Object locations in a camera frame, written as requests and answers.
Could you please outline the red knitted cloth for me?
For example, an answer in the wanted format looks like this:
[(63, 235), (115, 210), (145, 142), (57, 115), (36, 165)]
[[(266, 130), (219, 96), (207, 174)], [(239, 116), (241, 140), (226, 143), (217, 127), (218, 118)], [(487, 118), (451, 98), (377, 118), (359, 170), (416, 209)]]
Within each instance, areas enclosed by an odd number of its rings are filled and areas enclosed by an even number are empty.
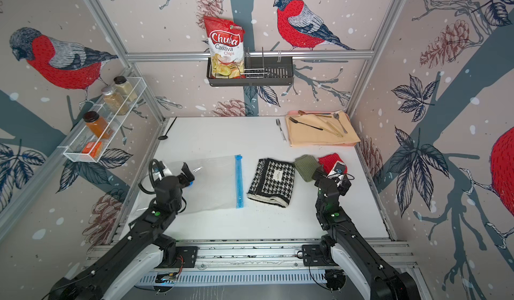
[(318, 159), (319, 164), (323, 167), (326, 174), (329, 174), (334, 166), (340, 163), (343, 166), (343, 173), (346, 174), (348, 172), (347, 166), (345, 162), (340, 158), (337, 153), (332, 153), (326, 156), (323, 156)]

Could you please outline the green knitted cloth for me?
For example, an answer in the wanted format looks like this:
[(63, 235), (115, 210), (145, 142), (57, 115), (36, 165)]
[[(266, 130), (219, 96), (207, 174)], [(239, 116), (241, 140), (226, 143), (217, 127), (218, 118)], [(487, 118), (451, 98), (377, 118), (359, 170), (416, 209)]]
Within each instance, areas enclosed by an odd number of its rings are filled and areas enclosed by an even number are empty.
[(321, 164), (313, 155), (302, 155), (294, 161), (295, 169), (305, 182), (312, 182), (318, 175), (324, 174)]

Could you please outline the clear vacuum bag blue zipper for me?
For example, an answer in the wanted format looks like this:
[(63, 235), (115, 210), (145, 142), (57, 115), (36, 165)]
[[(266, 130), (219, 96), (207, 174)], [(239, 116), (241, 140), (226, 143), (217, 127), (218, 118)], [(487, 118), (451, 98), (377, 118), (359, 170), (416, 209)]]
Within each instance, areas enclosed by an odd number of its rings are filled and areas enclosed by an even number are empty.
[[(164, 163), (156, 159), (149, 164), (149, 188), (144, 183), (138, 183), (140, 191), (156, 197), (151, 185), (152, 179), (161, 179), (161, 164), (171, 170), (173, 175), (179, 175), (184, 162)], [(195, 181), (183, 189), (183, 197), (187, 202), (186, 214), (241, 208), (242, 202), (242, 156), (232, 155), (208, 159), (186, 161)]]

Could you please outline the houndstooth black white scarf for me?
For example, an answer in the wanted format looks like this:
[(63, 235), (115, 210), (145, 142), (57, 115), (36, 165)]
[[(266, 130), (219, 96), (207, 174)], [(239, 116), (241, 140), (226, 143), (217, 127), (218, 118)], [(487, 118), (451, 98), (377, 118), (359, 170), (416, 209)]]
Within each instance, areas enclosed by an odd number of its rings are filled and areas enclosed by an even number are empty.
[(286, 208), (294, 188), (293, 163), (275, 159), (259, 159), (247, 197), (251, 200)]

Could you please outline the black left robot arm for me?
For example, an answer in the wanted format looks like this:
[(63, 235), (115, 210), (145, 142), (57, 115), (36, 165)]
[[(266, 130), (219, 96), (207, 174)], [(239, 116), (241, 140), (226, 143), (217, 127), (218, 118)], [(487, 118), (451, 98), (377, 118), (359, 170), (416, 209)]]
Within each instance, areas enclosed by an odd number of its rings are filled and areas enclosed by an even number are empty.
[(188, 165), (179, 175), (169, 174), (161, 161), (151, 160), (149, 171), (153, 196), (147, 210), (129, 225), (129, 232), (106, 254), (73, 279), (61, 278), (46, 299), (120, 299), (140, 278), (154, 267), (171, 267), (182, 271), (195, 265), (196, 246), (178, 246), (165, 231), (176, 216), (186, 209), (183, 189), (195, 177)]

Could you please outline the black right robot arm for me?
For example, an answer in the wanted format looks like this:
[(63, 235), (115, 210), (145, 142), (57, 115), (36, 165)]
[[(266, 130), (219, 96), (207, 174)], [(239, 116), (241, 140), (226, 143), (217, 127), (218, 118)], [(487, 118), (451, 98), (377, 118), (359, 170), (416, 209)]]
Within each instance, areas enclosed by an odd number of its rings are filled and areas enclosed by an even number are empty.
[(420, 299), (416, 281), (381, 258), (340, 206), (339, 197), (351, 186), (347, 176), (338, 185), (318, 167), (312, 178), (318, 187), (316, 217), (327, 232), (320, 243), (324, 257), (343, 269), (364, 299)]

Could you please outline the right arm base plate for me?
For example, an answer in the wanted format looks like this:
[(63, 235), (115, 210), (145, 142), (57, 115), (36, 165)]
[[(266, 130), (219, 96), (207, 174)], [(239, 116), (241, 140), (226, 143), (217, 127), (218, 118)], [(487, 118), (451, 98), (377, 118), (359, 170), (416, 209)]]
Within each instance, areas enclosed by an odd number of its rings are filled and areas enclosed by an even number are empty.
[(320, 245), (302, 245), (298, 257), (305, 267), (336, 267), (329, 255), (324, 255)]

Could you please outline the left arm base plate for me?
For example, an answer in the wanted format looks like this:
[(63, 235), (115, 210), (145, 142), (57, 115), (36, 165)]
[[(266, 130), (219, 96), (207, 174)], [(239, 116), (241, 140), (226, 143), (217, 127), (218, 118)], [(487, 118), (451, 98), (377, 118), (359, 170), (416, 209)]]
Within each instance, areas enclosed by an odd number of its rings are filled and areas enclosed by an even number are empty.
[(163, 251), (163, 260), (158, 268), (194, 268), (198, 257), (198, 250), (197, 246), (170, 246)]

